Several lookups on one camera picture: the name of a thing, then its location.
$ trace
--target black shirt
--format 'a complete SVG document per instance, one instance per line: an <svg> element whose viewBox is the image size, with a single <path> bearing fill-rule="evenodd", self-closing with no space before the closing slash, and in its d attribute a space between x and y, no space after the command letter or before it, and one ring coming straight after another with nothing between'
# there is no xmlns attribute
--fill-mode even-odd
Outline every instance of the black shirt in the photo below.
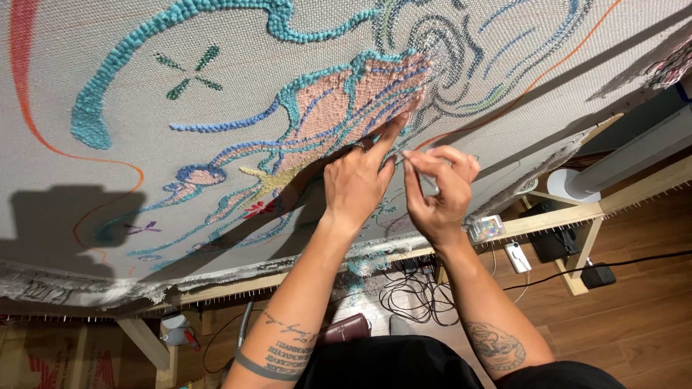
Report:
<svg viewBox="0 0 692 389"><path fill-rule="evenodd" d="M496 383L510 389L624 389L613 376L579 362L529 366ZM375 336L316 348L300 389L482 389L473 369L427 336Z"/></svg>

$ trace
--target power strip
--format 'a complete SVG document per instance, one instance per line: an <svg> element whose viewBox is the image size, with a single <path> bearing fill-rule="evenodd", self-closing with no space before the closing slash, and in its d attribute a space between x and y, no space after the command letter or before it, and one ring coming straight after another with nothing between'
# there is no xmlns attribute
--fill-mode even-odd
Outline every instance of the power strip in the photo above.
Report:
<svg viewBox="0 0 692 389"><path fill-rule="evenodd" d="M504 250L507 252L512 266L514 266L514 271L517 273L524 273L525 271L531 270L529 260L526 259L526 255L524 255L524 251L522 251L519 243L512 242L510 244L505 244Z"/></svg>

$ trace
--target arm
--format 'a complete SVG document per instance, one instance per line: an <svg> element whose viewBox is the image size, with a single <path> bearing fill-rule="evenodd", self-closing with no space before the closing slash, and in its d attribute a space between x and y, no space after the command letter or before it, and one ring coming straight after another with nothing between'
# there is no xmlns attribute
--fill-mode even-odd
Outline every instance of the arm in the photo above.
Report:
<svg viewBox="0 0 692 389"><path fill-rule="evenodd" d="M480 263L462 231L471 182L480 171L478 162L449 146L425 154L409 152L407 157L406 199L411 219L444 262L464 331L485 371L498 380L514 370L555 361L543 337ZM423 197L412 164L436 178L437 196Z"/></svg>
<svg viewBox="0 0 692 389"><path fill-rule="evenodd" d="M378 169L407 119L408 114L393 119L368 153L354 147L325 168L327 209L236 351L225 389L294 387L312 354L338 267L392 179L393 161Z"/></svg>

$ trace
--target cardboard box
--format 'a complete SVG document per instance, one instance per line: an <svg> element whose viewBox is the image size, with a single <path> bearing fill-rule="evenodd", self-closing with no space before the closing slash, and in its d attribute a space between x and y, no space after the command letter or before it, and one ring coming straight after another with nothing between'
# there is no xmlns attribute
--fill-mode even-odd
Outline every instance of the cardboard box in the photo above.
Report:
<svg viewBox="0 0 692 389"><path fill-rule="evenodd" d="M0 389L115 388L123 336L117 325L10 323L0 348Z"/></svg>

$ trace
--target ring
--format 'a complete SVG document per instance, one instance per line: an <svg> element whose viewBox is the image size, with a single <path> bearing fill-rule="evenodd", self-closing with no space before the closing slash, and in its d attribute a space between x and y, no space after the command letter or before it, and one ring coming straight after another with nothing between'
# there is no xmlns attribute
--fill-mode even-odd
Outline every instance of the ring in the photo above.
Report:
<svg viewBox="0 0 692 389"><path fill-rule="evenodd" d="M367 150L368 150L368 148L367 148L367 146L365 145L365 143L360 142L360 141L355 142L355 143L353 144L353 147L362 147L364 152L367 152Z"/></svg>

